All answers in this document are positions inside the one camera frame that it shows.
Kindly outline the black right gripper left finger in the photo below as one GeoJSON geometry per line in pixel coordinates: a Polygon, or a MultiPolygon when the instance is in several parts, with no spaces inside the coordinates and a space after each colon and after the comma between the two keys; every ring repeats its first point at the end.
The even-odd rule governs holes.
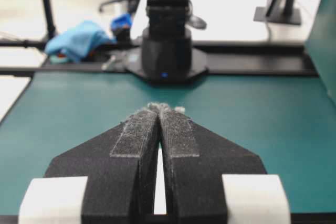
{"type": "Polygon", "coordinates": [[[143,109],[54,157],[31,180],[19,223],[134,223],[153,211],[158,115],[143,109]]]}

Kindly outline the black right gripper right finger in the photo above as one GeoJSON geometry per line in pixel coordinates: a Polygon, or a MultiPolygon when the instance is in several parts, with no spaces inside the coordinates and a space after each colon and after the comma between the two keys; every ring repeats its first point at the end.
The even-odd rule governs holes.
{"type": "Polygon", "coordinates": [[[167,213],[173,223],[289,223],[282,182],[261,158],[162,106],[167,213]]]}

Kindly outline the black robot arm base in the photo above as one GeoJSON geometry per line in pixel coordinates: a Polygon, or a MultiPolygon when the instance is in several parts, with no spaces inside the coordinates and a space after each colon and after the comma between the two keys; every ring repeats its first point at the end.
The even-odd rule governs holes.
{"type": "Polygon", "coordinates": [[[127,71],[154,83],[185,83],[207,71],[207,55],[193,47],[186,23],[190,0],[146,0],[149,24],[141,45],[128,51],[127,71]]]}

